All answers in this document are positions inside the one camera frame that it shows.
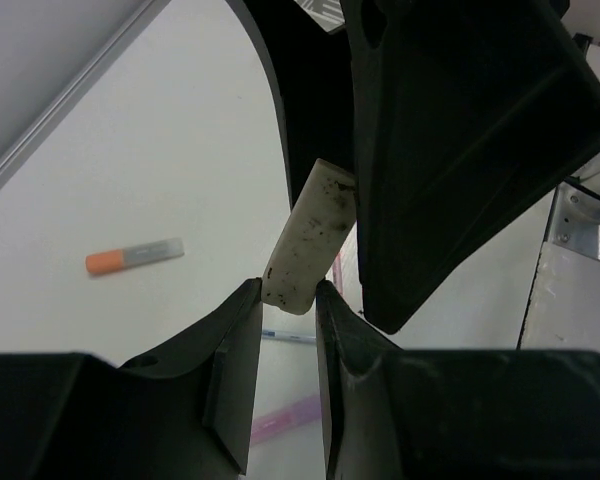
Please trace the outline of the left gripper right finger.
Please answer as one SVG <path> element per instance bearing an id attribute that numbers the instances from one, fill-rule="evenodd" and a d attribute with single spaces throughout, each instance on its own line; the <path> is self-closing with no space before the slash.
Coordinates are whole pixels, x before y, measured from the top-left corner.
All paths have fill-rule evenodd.
<path id="1" fill-rule="evenodd" d="M 330 479 L 600 479 L 600 354 L 404 350 L 316 291 Z"/>

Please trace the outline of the red orange pen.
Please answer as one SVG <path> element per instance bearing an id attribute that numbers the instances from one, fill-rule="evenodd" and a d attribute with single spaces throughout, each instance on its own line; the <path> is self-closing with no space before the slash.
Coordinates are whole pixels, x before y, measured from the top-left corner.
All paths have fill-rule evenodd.
<path id="1" fill-rule="evenodd" d="M 338 253 L 333 261 L 332 267 L 332 283 L 334 284 L 337 292 L 343 295 L 343 275 L 342 275 L 342 263 L 341 254 Z"/>

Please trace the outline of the purple highlighter marker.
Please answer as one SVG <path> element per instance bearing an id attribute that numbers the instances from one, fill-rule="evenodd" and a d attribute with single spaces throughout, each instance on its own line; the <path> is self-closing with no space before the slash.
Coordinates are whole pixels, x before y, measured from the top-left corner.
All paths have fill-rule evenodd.
<path id="1" fill-rule="evenodd" d="M 252 444 L 260 444 L 296 427 L 320 419 L 320 396 L 311 395 L 284 408 L 255 418 L 252 422 L 250 440 Z"/>

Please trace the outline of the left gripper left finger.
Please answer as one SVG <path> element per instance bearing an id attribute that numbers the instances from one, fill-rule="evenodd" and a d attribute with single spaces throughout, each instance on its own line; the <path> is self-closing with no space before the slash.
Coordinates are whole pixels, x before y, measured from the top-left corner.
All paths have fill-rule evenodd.
<path id="1" fill-rule="evenodd" d="M 235 479 L 247 469 L 260 279 L 121 366 L 0 354 L 0 479 Z"/>

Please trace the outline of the orange cap clear tube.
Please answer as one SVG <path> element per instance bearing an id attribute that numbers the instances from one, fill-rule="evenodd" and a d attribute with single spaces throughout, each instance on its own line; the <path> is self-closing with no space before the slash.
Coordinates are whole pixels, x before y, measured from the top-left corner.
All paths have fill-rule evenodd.
<path id="1" fill-rule="evenodd" d="M 172 238 L 88 255 L 85 268 L 89 275 L 100 276 L 183 255 L 183 241 Z"/>

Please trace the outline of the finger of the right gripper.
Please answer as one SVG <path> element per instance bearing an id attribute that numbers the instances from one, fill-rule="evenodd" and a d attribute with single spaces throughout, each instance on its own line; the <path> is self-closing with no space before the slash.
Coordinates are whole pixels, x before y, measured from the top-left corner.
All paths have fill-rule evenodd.
<path id="1" fill-rule="evenodd" d="M 325 30 L 295 1 L 228 3 L 268 80 L 289 201 L 295 204 L 318 159 L 354 171 L 353 89 L 346 29 Z"/>
<path id="2" fill-rule="evenodd" d="M 600 82 L 568 7 L 343 3 L 363 311 L 380 330 L 600 152 Z"/>

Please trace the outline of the white eraser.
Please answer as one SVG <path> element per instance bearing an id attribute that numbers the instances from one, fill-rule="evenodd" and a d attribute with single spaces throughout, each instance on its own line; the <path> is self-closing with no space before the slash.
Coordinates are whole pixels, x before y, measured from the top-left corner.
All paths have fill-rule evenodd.
<path id="1" fill-rule="evenodd" d="M 307 313 L 355 221 L 354 176 L 316 160 L 266 265 L 262 301 Z"/>

